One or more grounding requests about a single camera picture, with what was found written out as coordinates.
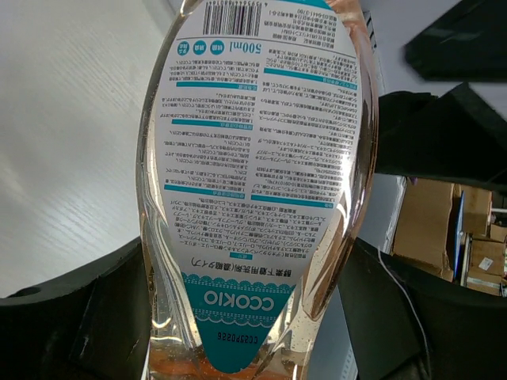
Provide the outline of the peach bottle pink cap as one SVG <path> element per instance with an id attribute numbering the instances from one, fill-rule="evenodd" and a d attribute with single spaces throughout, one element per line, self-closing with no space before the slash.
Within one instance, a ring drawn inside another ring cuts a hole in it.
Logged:
<path id="1" fill-rule="evenodd" d="M 136 191 L 149 379 L 305 379 L 372 186 L 357 1 L 184 1 L 147 89 Z"/>

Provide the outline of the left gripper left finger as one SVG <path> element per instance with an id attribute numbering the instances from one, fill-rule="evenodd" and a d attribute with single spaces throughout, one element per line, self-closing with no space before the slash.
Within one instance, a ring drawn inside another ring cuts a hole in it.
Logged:
<path id="1" fill-rule="evenodd" d="M 151 308 L 139 238 L 1 300 L 3 379 L 141 379 Z"/>

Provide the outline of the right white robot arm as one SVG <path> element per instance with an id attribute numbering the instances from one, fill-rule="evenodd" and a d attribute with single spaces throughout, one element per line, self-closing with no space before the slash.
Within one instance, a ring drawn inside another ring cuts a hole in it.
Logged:
<path id="1" fill-rule="evenodd" d="M 397 91 L 379 100 L 377 173 L 506 190 L 506 119 L 471 87 L 506 82 L 506 3 L 459 1 L 402 48 L 443 95 Z"/>

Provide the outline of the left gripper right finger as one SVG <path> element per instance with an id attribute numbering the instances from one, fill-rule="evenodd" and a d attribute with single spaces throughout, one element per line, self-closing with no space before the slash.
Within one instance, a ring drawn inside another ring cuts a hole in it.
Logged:
<path id="1" fill-rule="evenodd" d="M 506 300 L 356 240 L 338 281 L 362 379 L 504 379 Z"/>

